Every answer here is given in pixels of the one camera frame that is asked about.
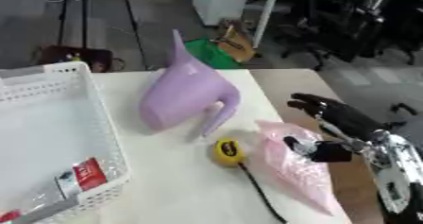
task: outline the plastic bag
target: plastic bag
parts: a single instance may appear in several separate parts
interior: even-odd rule
[[[263,136],[259,151],[264,166],[278,181],[287,183],[311,201],[317,209],[332,214],[330,172],[327,164],[314,163],[292,151],[283,138],[292,136],[299,142],[321,141],[319,134],[293,124],[257,122]]]

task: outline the black cable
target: black cable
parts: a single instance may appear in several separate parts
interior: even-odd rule
[[[249,172],[249,170],[246,168],[246,166],[244,164],[242,164],[242,163],[239,163],[239,166],[241,167],[241,169],[243,169],[243,171],[248,176],[248,178],[251,181],[251,183],[256,188],[257,192],[259,193],[259,196],[262,198],[262,201],[264,202],[264,205],[266,206],[267,210],[269,210],[269,212],[272,214],[272,216],[276,220],[280,221],[281,223],[287,223],[287,221],[282,216],[280,216],[278,214],[278,212],[273,208],[272,204],[270,204],[270,202],[267,199],[266,195],[262,191],[262,188],[259,186],[259,184],[257,183],[256,179],[251,174],[251,172]]]

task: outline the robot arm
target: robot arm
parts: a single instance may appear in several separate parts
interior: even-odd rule
[[[385,222],[423,224],[423,163],[412,143],[335,100],[304,94],[294,94],[293,99],[289,106],[305,111],[323,131],[342,141],[304,146],[285,138],[290,149],[315,162],[345,162],[353,153],[363,156],[378,187]]]

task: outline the white plastic basket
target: white plastic basket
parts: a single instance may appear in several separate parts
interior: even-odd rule
[[[84,62],[1,71],[0,139],[0,210],[90,157],[106,174],[107,183],[69,199],[37,223],[59,223],[98,207],[119,196],[129,179],[114,126]]]

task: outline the purple plastic object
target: purple plastic object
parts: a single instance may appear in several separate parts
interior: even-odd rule
[[[240,93],[216,71],[193,57],[185,49],[177,30],[173,34],[172,64],[144,95],[141,117],[151,129],[168,129],[221,101],[224,107],[201,131],[208,135],[235,113]]]

